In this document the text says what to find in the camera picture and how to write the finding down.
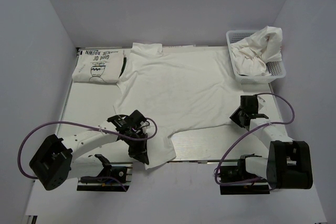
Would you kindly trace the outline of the crumpled white t-shirt in basket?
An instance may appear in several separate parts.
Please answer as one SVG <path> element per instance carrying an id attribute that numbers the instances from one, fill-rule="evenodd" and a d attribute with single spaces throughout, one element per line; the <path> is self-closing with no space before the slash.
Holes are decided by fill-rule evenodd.
<path id="1" fill-rule="evenodd" d="M 237 73 L 242 76 L 269 76 L 267 63 L 282 61 L 282 29 L 266 26 L 231 44 Z"/>

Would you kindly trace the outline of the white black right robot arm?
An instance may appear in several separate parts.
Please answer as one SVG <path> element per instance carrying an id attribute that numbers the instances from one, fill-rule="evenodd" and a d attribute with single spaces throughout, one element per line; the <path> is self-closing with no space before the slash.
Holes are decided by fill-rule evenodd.
<path id="1" fill-rule="evenodd" d="M 313 185 L 310 148 L 305 141 L 295 141 L 282 134 L 265 114 L 259 113 L 258 95 L 242 95 L 240 106 L 230 119 L 247 133 L 257 137 L 268 148 L 266 158 L 242 155 L 237 175 L 247 182 L 253 177 L 265 179 L 270 189 L 310 189 Z"/>

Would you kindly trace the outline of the folded white Charlie Brown t-shirt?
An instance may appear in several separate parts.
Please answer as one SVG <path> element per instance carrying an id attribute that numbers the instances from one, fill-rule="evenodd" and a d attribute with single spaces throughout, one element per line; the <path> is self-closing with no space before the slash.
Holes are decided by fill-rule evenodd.
<path id="1" fill-rule="evenodd" d="M 80 83 L 115 84 L 122 75 L 126 62 L 123 49 L 81 50 L 72 80 Z"/>

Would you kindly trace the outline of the white cartoon print t-shirt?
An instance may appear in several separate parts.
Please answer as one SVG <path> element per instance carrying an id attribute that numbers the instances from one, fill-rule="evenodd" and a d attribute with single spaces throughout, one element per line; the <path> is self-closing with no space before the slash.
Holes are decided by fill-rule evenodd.
<path id="1" fill-rule="evenodd" d="M 116 114 L 138 110 L 158 126 L 146 169 L 176 157 L 173 134 L 229 124 L 243 94 L 227 50 L 164 53 L 161 44 L 134 43 L 117 85 Z"/>

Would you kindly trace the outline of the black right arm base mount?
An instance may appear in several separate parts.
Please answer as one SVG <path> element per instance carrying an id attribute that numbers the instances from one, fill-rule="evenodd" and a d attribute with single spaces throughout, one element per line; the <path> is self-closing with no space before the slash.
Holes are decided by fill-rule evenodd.
<path id="1" fill-rule="evenodd" d="M 265 179 L 243 172 L 237 165 L 221 166 L 218 173 L 221 195 L 267 195 L 270 189 Z"/>

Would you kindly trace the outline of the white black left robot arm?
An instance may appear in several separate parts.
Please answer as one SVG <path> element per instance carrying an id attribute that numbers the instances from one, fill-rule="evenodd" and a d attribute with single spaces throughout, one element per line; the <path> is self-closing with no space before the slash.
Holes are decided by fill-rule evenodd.
<path id="1" fill-rule="evenodd" d="M 45 138 L 29 167 L 43 187 L 50 191 L 66 180 L 77 178 L 87 186 L 101 186 L 112 191 L 127 191 L 130 168 L 112 165 L 102 154 L 91 151 L 118 141 L 128 146 L 130 158 L 149 164 L 147 133 L 155 123 L 138 110 L 130 115 L 114 115 L 98 126 L 82 125 L 85 131 L 67 137 L 52 134 Z"/>

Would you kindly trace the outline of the white perforated plastic basket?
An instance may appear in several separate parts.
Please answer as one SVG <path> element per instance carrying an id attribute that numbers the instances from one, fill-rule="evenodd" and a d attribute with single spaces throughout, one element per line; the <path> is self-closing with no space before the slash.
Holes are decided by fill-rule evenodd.
<path id="1" fill-rule="evenodd" d="M 230 30 L 226 33 L 235 79 L 240 83 L 271 83 L 286 76 L 282 61 L 282 29 Z"/>

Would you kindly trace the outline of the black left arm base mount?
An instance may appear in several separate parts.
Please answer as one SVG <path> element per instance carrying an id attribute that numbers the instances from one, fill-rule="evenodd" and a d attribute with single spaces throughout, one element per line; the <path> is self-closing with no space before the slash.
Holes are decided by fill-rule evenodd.
<path id="1" fill-rule="evenodd" d="M 132 172 L 131 163 L 87 166 L 77 175 L 77 191 L 125 193 L 131 185 Z"/>

